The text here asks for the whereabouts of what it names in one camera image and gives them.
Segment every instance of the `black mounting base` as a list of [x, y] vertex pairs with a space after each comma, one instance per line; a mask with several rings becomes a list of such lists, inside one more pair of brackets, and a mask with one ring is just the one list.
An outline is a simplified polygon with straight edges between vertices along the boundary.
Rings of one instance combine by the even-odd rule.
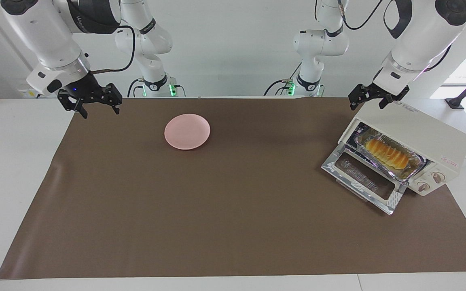
[[449, 107], [451, 107], [452, 109], [460, 109], [460, 110], [464, 110], [465, 108], [460, 104], [460, 105], [455, 105], [453, 104], [453, 101], [454, 99], [453, 98], [447, 98], [445, 100], [445, 102], [447, 103], [447, 105], [449, 105]]

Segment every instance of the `white table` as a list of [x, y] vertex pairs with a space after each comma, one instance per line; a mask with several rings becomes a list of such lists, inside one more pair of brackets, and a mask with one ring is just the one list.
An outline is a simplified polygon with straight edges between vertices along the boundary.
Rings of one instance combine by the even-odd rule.
[[[410, 105], [464, 132], [464, 111], [444, 101], [409, 99]], [[56, 99], [0, 99], [0, 266], [70, 123]], [[466, 161], [448, 184], [466, 216]], [[4, 290], [463, 290], [464, 273], [347, 274], [215, 278], [78, 278], [0, 280]]]

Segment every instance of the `golden brown bread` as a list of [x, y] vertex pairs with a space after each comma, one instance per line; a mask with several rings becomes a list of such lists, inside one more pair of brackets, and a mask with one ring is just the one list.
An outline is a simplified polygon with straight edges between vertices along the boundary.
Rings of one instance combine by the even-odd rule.
[[403, 170], [407, 167], [409, 158], [403, 152], [396, 150], [377, 139], [372, 139], [364, 145], [366, 149], [384, 164]]

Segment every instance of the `green light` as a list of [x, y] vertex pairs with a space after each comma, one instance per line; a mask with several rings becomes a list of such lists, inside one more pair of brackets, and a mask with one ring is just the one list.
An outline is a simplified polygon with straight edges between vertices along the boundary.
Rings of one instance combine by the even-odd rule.
[[176, 95], [177, 95], [176, 88], [175, 88], [174, 85], [172, 85], [172, 84], [170, 84], [170, 94], [172, 94], [172, 96], [176, 96]]
[[296, 85], [291, 84], [289, 89], [289, 96], [294, 96], [294, 91], [296, 90]]

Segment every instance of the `plate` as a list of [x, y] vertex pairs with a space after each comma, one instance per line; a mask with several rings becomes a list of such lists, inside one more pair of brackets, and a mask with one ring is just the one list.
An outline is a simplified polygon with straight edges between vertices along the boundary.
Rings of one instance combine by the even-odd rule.
[[202, 116], [183, 114], [165, 127], [166, 141], [178, 150], [189, 151], [200, 147], [210, 137], [210, 124]]

